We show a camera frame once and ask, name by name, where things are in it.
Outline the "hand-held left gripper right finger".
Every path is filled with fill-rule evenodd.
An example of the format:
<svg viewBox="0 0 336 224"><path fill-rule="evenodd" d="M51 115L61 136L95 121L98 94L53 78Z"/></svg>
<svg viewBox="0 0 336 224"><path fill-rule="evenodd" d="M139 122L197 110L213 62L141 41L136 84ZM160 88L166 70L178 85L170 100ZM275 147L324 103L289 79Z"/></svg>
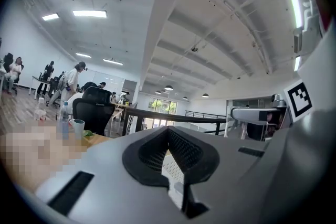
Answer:
<svg viewBox="0 0 336 224"><path fill-rule="evenodd" d="M280 219L284 136L239 140L170 126L167 147L184 175L181 209L169 219Z"/></svg>

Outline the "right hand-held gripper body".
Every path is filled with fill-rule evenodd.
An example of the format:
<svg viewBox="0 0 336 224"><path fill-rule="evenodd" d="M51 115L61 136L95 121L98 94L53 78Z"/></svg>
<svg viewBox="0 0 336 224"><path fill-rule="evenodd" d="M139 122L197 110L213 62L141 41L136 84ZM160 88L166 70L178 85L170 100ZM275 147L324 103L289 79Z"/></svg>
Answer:
<svg viewBox="0 0 336 224"><path fill-rule="evenodd" d="M291 123L295 123L312 111L312 101L302 80L287 86L280 94L271 96L273 108L286 108Z"/></svg>

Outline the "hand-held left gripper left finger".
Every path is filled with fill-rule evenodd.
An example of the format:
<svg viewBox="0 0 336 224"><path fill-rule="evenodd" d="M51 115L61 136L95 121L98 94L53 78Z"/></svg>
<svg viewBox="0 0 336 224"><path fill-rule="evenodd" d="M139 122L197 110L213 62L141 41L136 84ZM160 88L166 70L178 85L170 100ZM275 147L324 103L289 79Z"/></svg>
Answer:
<svg viewBox="0 0 336 224"><path fill-rule="evenodd" d="M189 223L163 174L174 127L90 147L44 181L36 196L71 223Z"/></svg>

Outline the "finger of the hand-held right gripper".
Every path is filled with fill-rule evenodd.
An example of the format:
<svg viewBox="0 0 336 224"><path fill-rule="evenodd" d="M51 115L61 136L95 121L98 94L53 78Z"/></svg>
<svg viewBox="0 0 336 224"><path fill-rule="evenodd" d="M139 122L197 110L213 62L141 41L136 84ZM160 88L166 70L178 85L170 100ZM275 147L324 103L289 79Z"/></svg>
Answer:
<svg viewBox="0 0 336 224"><path fill-rule="evenodd" d="M246 123L256 125L266 125L267 115L280 113L281 110L277 108L272 109L259 109L259 108L247 108L247 107L234 107L231 109L230 116L235 119Z"/></svg>

